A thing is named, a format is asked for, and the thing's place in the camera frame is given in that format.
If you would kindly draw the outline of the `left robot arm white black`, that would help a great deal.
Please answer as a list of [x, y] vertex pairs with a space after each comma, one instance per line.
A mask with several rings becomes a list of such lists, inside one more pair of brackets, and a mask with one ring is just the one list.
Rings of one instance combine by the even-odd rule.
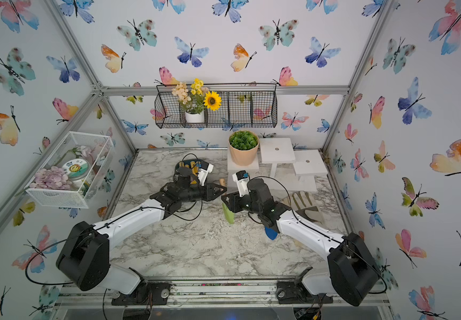
[[93, 225], [78, 223], [57, 258], [57, 269], [81, 291], [101, 287], [133, 294], [144, 279], [130, 268], [111, 264], [111, 250], [141, 229], [180, 212], [185, 203], [209, 202], [222, 196], [226, 187], [206, 181], [212, 171], [213, 165], [206, 161], [200, 162], [197, 174], [179, 167], [171, 182], [136, 208]]

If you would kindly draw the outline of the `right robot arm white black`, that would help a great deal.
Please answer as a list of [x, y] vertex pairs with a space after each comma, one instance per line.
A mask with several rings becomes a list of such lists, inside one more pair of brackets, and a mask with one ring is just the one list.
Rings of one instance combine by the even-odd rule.
[[334, 293], [358, 307], [382, 279], [380, 268], [364, 240], [355, 233], [342, 235], [299, 215], [291, 206], [275, 201], [260, 177], [238, 182], [238, 191], [221, 197], [225, 212], [255, 214], [269, 229], [289, 236], [326, 259], [328, 271], [307, 271], [301, 276], [303, 291], [311, 296]]

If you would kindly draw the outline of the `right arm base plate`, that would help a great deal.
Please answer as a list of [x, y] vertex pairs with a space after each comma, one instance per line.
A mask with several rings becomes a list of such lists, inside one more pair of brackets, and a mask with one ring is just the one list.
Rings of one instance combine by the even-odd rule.
[[313, 295], [296, 281], [278, 281], [276, 298], [281, 305], [285, 304], [332, 304], [333, 297], [324, 293]]

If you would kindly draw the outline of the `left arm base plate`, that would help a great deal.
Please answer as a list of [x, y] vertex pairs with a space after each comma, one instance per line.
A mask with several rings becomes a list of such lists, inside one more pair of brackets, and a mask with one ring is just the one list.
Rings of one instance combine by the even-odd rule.
[[168, 302], [171, 284], [166, 282], [147, 282], [138, 285], [130, 295], [121, 294], [112, 299], [113, 306], [163, 306]]

